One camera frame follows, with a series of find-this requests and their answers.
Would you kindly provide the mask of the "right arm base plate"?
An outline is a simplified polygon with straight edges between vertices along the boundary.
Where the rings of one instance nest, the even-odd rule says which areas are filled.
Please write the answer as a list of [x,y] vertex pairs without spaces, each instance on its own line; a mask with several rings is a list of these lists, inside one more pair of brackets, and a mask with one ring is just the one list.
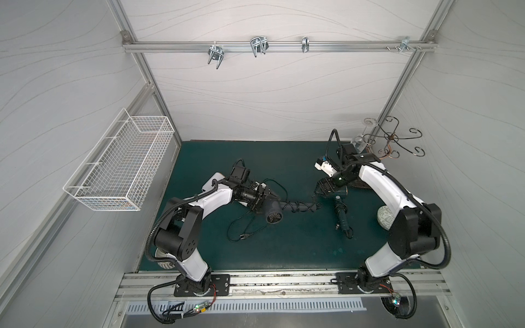
[[393,291],[390,280],[387,277],[373,277],[365,271],[339,272],[330,283],[337,286],[338,294],[373,294],[387,293]]

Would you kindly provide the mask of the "black hair dryer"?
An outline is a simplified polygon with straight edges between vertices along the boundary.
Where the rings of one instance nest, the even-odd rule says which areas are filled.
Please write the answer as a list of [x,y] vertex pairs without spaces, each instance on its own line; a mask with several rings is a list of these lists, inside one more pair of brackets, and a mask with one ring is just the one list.
[[315,212],[321,208],[320,204],[314,202],[268,200],[262,205],[262,215],[268,224],[277,224],[284,218],[284,212],[305,213]]

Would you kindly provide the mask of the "green hair dryer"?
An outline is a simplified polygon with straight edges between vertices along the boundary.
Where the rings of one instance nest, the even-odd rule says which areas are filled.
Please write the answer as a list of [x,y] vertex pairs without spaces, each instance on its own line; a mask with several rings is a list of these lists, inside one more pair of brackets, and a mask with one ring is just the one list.
[[334,198],[334,211],[338,219],[339,229],[348,239],[353,239],[354,230],[349,225],[348,218],[347,218],[348,208],[347,208],[347,205],[343,202],[343,198],[339,195]]

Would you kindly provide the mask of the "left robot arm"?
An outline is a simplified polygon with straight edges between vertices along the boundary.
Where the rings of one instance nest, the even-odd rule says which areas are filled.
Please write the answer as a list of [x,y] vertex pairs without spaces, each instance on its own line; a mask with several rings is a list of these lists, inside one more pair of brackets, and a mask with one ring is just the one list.
[[193,282],[204,280],[209,265],[198,251],[204,219],[233,202],[253,213],[262,213],[266,205],[280,202],[279,196],[266,183],[252,181],[249,175],[246,166],[234,164],[229,176],[215,173],[202,186],[200,194],[171,199],[146,239],[146,258],[157,264],[174,265]]

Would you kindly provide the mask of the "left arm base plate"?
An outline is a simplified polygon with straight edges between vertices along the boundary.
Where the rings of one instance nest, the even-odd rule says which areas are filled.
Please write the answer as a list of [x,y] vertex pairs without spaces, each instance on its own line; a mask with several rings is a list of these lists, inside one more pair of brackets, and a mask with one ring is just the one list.
[[174,289],[175,297],[212,297],[228,296],[231,276],[228,274],[208,273],[199,282],[185,278],[177,283]]

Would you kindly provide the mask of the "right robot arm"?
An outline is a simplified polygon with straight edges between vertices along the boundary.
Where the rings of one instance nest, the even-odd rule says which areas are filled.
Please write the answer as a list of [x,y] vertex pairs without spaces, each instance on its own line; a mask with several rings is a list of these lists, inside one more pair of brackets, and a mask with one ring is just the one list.
[[388,240],[368,257],[355,277],[356,284],[370,292],[383,279],[411,263],[428,269],[444,269],[451,262],[451,243],[441,224],[442,211],[410,193],[373,153],[358,153],[351,143],[342,143],[333,129],[328,143],[336,143],[340,163],[328,154],[318,158],[315,168],[327,176],[315,192],[336,199],[351,183],[361,180],[380,197],[393,214]]

